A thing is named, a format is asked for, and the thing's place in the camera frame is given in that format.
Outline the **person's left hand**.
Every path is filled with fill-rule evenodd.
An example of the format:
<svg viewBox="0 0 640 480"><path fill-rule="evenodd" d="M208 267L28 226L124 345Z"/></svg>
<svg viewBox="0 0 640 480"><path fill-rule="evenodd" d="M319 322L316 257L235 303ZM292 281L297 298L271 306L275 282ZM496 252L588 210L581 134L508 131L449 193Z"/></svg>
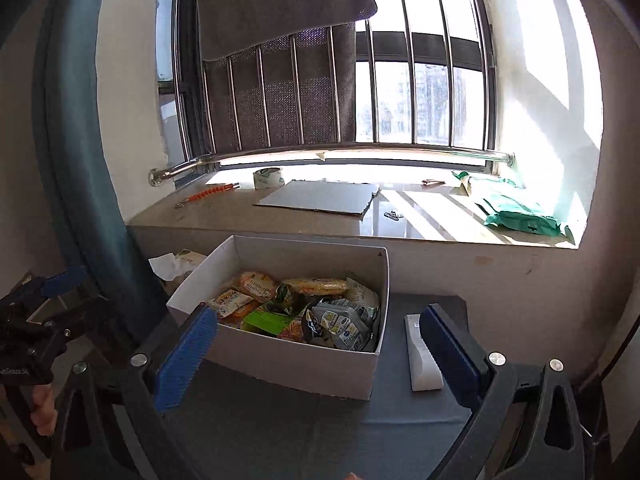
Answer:
<svg viewBox="0 0 640 480"><path fill-rule="evenodd" d="M55 396L51 385L35 385L32 389L32 414L30 419L40 436L54 435L58 411L55 408Z"/></svg>

